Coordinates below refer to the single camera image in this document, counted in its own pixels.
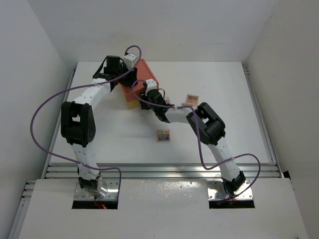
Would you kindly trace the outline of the yellow drawer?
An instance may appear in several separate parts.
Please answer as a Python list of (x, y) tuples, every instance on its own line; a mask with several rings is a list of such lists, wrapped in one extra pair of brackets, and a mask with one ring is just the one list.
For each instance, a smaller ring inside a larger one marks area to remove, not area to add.
[(135, 109), (135, 108), (139, 108), (140, 106), (141, 106), (140, 105), (140, 101), (138, 99), (135, 99), (135, 100), (127, 102), (127, 108), (129, 110), (132, 110), (132, 109)]

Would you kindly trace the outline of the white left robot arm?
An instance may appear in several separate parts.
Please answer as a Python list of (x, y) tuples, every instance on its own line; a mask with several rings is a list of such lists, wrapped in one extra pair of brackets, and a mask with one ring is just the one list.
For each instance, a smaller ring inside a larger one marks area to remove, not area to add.
[(92, 147), (96, 134), (93, 110), (118, 83), (132, 85), (137, 79), (137, 69), (134, 66), (137, 59), (131, 53), (126, 53), (123, 57), (106, 56), (93, 75), (93, 85), (73, 101), (65, 101), (61, 106), (61, 135), (71, 145), (78, 161), (81, 189), (94, 198), (105, 197), (107, 185), (97, 167)]

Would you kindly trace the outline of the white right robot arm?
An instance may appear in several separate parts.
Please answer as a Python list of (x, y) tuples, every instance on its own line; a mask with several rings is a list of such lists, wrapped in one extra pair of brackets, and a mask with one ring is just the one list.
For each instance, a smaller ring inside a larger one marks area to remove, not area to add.
[(229, 195), (244, 184), (244, 173), (235, 163), (225, 140), (225, 123), (208, 103), (197, 108), (174, 107), (167, 104), (159, 90), (149, 90), (140, 94), (141, 109), (152, 110), (157, 118), (166, 123), (185, 123), (191, 126), (200, 143), (207, 145), (220, 168), (224, 190)]

